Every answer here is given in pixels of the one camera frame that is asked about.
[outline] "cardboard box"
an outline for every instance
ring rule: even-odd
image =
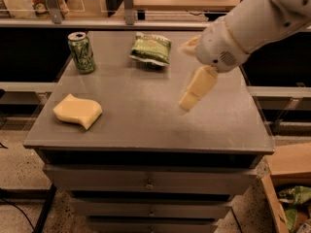
[[[266,157],[271,175],[261,179],[277,233],[289,233],[282,204],[276,192],[291,185],[311,187],[311,143],[276,147]],[[298,214],[297,222],[308,218],[307,212]]]

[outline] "sponge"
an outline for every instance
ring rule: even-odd
[[[198,68],[179,101],[179,107],[189,112],[217,83],[215,67],[206,65]]]
[[[76,98],[72,94],[68,94],[53,111],[59,120],[80,124],[85,130],[102,114],[101,106],[96,101]]]

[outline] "table top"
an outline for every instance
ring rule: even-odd
[[[157,31],[172,41],[170,65],[146,69],[129,57],[134,31],[88,36],[96,69],[80,75],[70,61],[24,142],[27,148],[271,154],[273,142],[239,68],[219,74],[214,89],[190,113],[178,101],[201,64],[179,46],[200,32]],[[85,131],[52,109],[69,93],[97,101],[103,114]]]
[[[136,10],[230,11],[241,0],[134,0]]]

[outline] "snack bag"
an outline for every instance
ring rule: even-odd
[[[283,203],[301,205],[311,199],[311,188],[297,185],[279,191],[278,195]]]
[[[168,66],[170,49],[171,41],[163,36],[137,33],[130,57],[142,62]]]
[[[36,18],[31,0],[3,0],[12,18]]]

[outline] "green snack bag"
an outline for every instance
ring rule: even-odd
[[[130,57],[159,66],[169,65],[171,41],[160,35],[137,33]]]
[[[311,188],[297,185],[281,190],[278,196],[281,202],[301,205],[311,199]]]
[[[294,232],[298,211],[293,205],[284,206],[284,213],[286,216],[286,226],[290,233]]]

